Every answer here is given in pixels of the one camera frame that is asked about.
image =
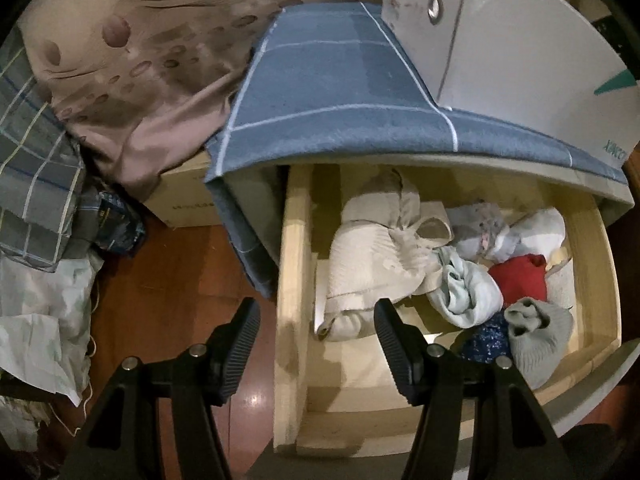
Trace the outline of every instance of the wooden drawer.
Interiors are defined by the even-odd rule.
[[[314,456],[407,452],[421,408],[398,394],[376,336],[320,342],[312,334],[316,258],[327,258],[344,202],[378,172],[370,165],[300,165],[289,174],[275,363],[274,447]],[[535,394],[546,404],[569,390],[620,346],[620,301],[609,242],[593,196],[532,176],[477,168],[402,167],[421,200],[447,207],[483,199],[508,222],[545,206],[564,217],[574,257],[577,306],[567,353]],[[425,334],[450,346],[448,325],[424,296],[405,300],[405,314]],[[473,431],[473,405],[463,410],[461,438]]]

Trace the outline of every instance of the metal grommet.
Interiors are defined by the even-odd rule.
[[[508,370],[509,368],[511,368],[511,365],[513,365],[511,359],[509,359],[506,355],[500,355],[495,358],[495,363],[503,370]]]
[[[442,357],[444,355],[444,348],[437,344],[429,345],[427,346],[427,354],[431,357]]]
[[[189,355],[193,357],[202,357],[206,353],[207,346],[202,343],[197,343],[189,348]]]
[[[127,357],[122,362],[122,367],[128,372],[138,367],[138,358],[137,357]]]
[[[444,7],[442,6],[442,0],[429,0],[427,14],[429,15],[431,25],[437,25],[442,19],[443,13]]]

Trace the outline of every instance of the plaid fabric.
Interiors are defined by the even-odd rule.
[[[76,210],[91,210],[97,195],[90,198],[89,191],[79,203],[85,168],[78,144],[42,93],[14,29],[0,46],[0,249],[53,270],[68,257]]]

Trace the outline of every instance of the folded clothes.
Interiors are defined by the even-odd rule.
[[[500,287],[504,305],[529,296],[546,301],[546,260],[541,254],[516,256],[489,269],[490,276]]]
[[[575,306],[574,261],[565,263],[560,269],[551,269],[546,276],[546,298],[549,303],[562,308]]]
[[[460,357],[488,364],[501,355],[511,358],[509,325],[504,319],[504,313],[499,311],[477,327],[473,335],[463,343]]]
[[[345,204],[329,254],[319,337],[345,340],[373,334],[377,300],[395,303],[419,288],[439,285],[442,267],[430,254],[432,247],[450,240],[450,227],[442,204],[429,204],[421,205],[415,187],[395,170],[381,172]]]
[[[516,367],[532,390],[546,383],[558,367],[574,329],[569,310],[523,298],[504,311]]]
[[[454,232],[453,246],[463,260],[507,260],[518,242],[502,218],[500,208],[489,202],[447,209]]]
[[[542,254],[546,261],[560,248],[566,235],[564,219],[555,207],[541,209],[523,218],[511,227],[511,232],[519,240],[511,256]]]
[[[470,328],[502,308],[500,288],[482,267],[460,258],[454,247],[440,247],[434,254],[443,267],[442,284],[427,297],[447,321]]]

